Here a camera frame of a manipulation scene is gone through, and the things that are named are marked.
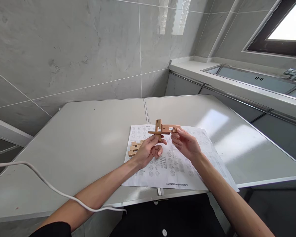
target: kitchen sink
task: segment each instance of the kitchen sink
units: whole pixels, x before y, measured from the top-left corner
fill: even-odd
[[[282,93],[296,98],[296,82],[286,78],[260,74],[254,71],[246,71],[227,65],[219,65],[204,71],[231,80],[250,84],[261,89]]]

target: dark clothing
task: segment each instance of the dark clothing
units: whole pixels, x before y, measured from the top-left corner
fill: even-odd
[[[110,237],[119,236],[226,236],[206,194],[145,202],[125,207],[122,220]],[[31,237],[70,236],[70,226],[64,222],[46,225]]]

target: white cable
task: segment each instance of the white cable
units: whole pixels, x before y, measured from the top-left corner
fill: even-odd
[[[111,210],[111,211],[125,211],[127,213],[127,211],[125,209],[118,209],[118,208],[113,208],[113,207],[104,207],[104,208],[100,208],[100,209],[92,209],[90,207],[88,207],[87,205],[85,205],[82,201],[80,201],[79,199],[69,196],[67,194],[64,194],[62,192],[60,192],[59,190],[57,190],[54,186],[52,186],[40,173],[39,171],[30,163],[25,162],[25,161],[16,161],[16,162],[8,162],[8,163],[0,163],[0,167],[5,167],[5,166],[11,166],[11,165],[26,165],[28,166],[31,170],[34,171],[34,173],[53,191],[55,191],[56,193],[58,193],[59,195],[69,198],[71,200],[76,201],[77,203],[79,203],[81,206],[83,206],[85,209],[87,209],[88,211],[91,212],[100,212],[100,211],[104,211],[104,210]]]

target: countertop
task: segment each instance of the countertop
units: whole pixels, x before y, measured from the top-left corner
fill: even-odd
[[[31,163],[55,188],[73,196],[124,163],[131,125],[160,118],[205,129],[238,187],[296,179],[296,160],[211,95],[68,103],[15,161]],[[104,206],[204,192],[164,189],[158,195],[157,188],[121,186]],[[66,201],[24,165],[0,175],[0,222],[49,216]]]
[[[169,69],[197,82],[203,82],[218,89],[233,93],[296,118],[296,98],[270,92],[241,82],[230,80],[218,75],[204,72],[221,63],[185,61],[170,64]]]

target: instruction sheet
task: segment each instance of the instruction sheet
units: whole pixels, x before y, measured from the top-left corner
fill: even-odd
[[[196,127],[181,126],[184,130],[196,137],[202,152],[213,164],[216,170],[223,178],[236,190],[237,188],[232,176],[227,170],[224,162],[218,155],[214,145],[207,136],[204,129]],[[148,131],[154,131],[155,125],[132,125],[128,139],[128,147],[125,155],[125,162],[132,157],[128,157],[128,151],[132,142],[145,140],[152,134]],[[160,158],[153,158],[143,169],[136,172],[132,177],[125,181],[124,186],[155,187],[155,188],[174,188],[190,190],[208,190],[201,176],[193,167],[190,160],[182,155],[172,144],[171,135],[164,135],[167,145],[161,144],[163,153]]]

